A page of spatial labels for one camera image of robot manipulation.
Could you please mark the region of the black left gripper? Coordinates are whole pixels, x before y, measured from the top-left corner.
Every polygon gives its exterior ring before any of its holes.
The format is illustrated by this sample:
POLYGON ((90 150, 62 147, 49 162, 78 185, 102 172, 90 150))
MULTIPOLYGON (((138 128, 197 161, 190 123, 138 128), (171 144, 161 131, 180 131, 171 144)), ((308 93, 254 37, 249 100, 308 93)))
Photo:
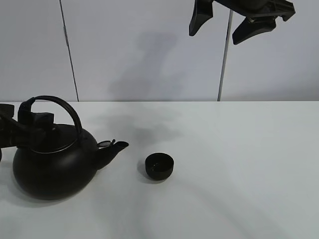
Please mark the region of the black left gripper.
MULTIPOLYGON (((0 104, 0 148, 36 147, 46 138, 41 128, 27 128, 16 132, 16 121, 13 119, 14 105, 0 104)), ((53 113, 33 113, 33 125, 53 125, 53 113)))

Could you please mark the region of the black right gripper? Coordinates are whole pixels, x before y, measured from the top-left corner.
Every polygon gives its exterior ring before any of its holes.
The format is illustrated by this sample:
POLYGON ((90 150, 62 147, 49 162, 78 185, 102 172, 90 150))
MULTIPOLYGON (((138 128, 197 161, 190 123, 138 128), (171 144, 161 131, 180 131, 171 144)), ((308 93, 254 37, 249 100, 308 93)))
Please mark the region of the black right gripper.
MULTIPOLYGON (((217 0, 217 2, 247 18, 281 17, 289 20, 295 13, 294 4, 287 0, 217 0)), ((189 23, 189 36, 195 36, 208 20, 213 18, 213 0, 195 0, 192 18, 189 23)), ((232 34, 233 44, 237 45, 253 36, 271 32, 276 21, 250 22, 248 19, 232 34)))

